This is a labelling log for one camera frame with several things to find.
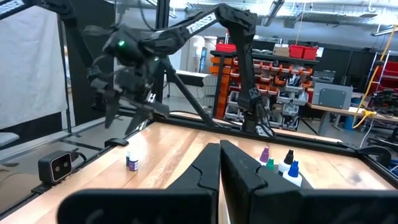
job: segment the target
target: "gray box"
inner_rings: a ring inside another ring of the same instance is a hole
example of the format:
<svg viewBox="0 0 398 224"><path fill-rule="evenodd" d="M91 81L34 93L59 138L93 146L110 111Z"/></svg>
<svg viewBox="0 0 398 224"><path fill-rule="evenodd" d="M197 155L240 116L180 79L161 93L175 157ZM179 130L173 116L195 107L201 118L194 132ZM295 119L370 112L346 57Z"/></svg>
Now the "gray box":
<svg viewBox="0 0 398 224"><path fill-rule="evenodd" d="M312 104L348 110L352 95L352 86L316 83L313 89Z"/></svg>

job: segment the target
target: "wooden tabletop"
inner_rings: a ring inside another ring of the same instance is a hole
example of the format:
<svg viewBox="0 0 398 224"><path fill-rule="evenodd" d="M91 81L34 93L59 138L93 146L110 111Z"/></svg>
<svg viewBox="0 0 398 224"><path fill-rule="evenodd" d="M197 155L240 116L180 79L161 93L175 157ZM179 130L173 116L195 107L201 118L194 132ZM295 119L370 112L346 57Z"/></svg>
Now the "wooden tabletop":
<svg viewBox="0 0 398 224"><path fill-rule="evenodd" d="M363 117L363 108L360 108L358 113L356 112L358 108L350 106L348 110L343 110L343 109L337 109L337 108L330 108L327 106L319 106L319 105L313 105L312 103L307 103L307 106L310 108L316 109L316 110L322 110L322 111L327 111L327 112L332 112L336 114L342 114L342 115L351 115L351 116L357 116L357 117ZM382 121L391 121L391 122L398 122L398 117L385 117L383 115L375 115L375 117L372 117L374 119L382 120Z"/></svg>
<svg viewBox="0 0 398 224"><path fill-rule="evenodd" d="M221 139L231 141L255 158L268 146L271 157L277 163L289 149L294 149L301 173L316 189L394 189L359 159L154 123L128 139L129 146L110 150L0 221L0 224L56 223L60 202L81 189L166 188L209 142ZM126 151L132 147L141 153L137 172L131 172L126 167ZM227 223L223 192L220 193L219 214L220 223Z"/></svg>

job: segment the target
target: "red storage bin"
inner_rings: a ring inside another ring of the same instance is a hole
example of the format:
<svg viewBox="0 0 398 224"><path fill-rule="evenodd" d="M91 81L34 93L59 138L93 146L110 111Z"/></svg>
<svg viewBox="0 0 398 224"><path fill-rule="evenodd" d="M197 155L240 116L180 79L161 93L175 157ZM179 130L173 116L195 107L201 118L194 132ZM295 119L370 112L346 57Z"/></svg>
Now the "red storage bin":
<svg viewBox="0 0 398 224"><path fill-rule="evenodd" d="M317 57L318 49L316 47L304 47L303 59L315 60Z"/></svg>
<svg viewBox="0 0 398 224"><path fill-rule="evenodd" d="M232 53L236 51L234 44L216 44L216 51Z"/></svg>
<svg viewBox="0 0 398 224"><path fill-rule="evenodd" d="M369 96L371 96L376 91L383 91L384 89L393 89L398 93L398 62L386 62L386 68L383 73L383 77L380 80L381 72L383 70L382 66L379 66L377 73L373 79L371 87L369 89Z"/></svg>
<svg viewBox="0 0 398 224"><path fill-rule="evenodd" d="M302 58L304 52L304 47L299 45L290 45L289 46L289 57L293 58Z"/></svg>
<svg viewBox="0 0 398 224"><path fill-rule="evenodd" d="M308 93L308 102L312 103L313 90L307 90L307 93Z"/></svg>

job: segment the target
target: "bottle label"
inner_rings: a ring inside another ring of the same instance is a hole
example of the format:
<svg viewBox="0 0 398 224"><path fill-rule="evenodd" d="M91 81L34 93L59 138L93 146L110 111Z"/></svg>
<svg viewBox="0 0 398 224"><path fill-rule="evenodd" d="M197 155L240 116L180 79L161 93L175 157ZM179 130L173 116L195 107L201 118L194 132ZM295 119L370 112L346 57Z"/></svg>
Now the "bottle label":
<svg viewBox="0 0 398 224"><path fill-rule="evenodd" d="M130 161L129 168L131 171L137 171L138 170L138 161Z"/></svg>

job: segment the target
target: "blue bottle cap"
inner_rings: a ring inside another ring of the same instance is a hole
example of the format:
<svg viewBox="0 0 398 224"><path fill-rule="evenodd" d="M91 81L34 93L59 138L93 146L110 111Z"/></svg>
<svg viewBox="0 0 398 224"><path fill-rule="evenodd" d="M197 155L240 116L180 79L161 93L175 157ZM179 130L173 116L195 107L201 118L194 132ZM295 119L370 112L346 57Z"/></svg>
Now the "blue bottle cap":
<svg viewBox="0 0 398 224"><path fill-rule="evenodd" d="M290 166L289 172L287 174L291 177L299 176L299 162L298 161L293 162L293 164Z"/></svg>

